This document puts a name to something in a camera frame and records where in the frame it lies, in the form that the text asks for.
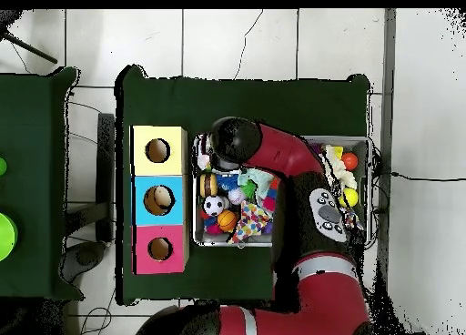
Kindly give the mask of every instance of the soccer ball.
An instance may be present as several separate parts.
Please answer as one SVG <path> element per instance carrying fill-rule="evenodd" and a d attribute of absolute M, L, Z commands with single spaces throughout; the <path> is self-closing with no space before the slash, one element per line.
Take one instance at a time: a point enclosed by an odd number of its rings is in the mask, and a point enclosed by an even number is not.
<path fill-rule="evenodd" d="M 207 196 L 204 201 L 204 210 L 209 216 L 218 216 L 223 209 L 227 208 L 229 208 L 229 201 L 221 196 Z"/>

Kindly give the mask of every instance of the circular hole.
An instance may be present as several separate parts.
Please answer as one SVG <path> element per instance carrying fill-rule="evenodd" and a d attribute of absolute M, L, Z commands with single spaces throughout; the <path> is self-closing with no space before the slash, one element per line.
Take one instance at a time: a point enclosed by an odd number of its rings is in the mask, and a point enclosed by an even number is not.
<path fill-rule="evenodd" d="M 175 197 L 170 188 L 158 185 L 147 190 L 144 195 L 144 207 L 154 216 L 166 215 L 175 204 Z"/>
<path fill-rule="evenodd" d="M 155 138 L 146 145 L 146 157 L 149 161 L 161 163 L 170 157 L 170 146 L 165 139 Z"/>
<path fill-rule="evenodd" d="M 156 238 L 148 245 L 149 255 L 157 261 L 167 260 L 173 253 L 173 246 L 167 238 Z"/>

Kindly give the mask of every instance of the yellow ball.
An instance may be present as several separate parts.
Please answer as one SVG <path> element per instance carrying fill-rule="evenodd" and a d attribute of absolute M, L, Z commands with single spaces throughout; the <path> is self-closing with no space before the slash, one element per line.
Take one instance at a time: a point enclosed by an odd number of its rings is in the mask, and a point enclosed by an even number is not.
<path fill-rule="evenodd" d="M 354 207 L 356 204 L 358 204 L 359 196 L 356 190 L 354 190 L 353 188 L 344 188 L 343 193 L 350 207 Z M 345 198 L 343 196 L 339 197 L 339 203 L 341 204 L 342 207 L 345 207 L 345 208 L 348 207 L 345 201 Z"/>

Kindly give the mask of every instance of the orange ball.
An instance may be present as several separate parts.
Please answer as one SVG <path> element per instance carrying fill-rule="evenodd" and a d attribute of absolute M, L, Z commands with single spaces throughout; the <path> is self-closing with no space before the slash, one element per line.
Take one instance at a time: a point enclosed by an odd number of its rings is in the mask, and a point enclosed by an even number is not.
<path fill-rule="evenodd" d="M 347 170 L 353 170 L 358 165 L 358 158 L 354 153 L 345 153 L 341 156 L 341 161 L 343 161 Z"/>
<path fill-rule="evenodd" d="M 231 210 L 224 210 L 217 216 L 217 223 L 221 230 L 228 232 L 232 230 L 238 222 L 238 217 Z"/>

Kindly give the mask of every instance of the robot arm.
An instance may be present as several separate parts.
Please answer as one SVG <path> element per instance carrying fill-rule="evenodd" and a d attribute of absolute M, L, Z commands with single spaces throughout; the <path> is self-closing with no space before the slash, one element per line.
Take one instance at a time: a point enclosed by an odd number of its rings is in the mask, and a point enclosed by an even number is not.
<path fill-rule="evenodd" d="M 274 295 L 295 299 L 298 307 L 295 313 L 280 313 L 188 306 L 151 318 L 141 328 L 145 335 L 147 326 L 156 330 L 167 326 L 167 320 L 178 322 L 173 335 L 370 335 L 341 215 L 319 157 L 306 141 L 259 122 L 227 117 L 212 127 L 211 145 L 228 162 L 283 177 L 277 210 L 285 218 L 286 238 L 275 263 Z"/>

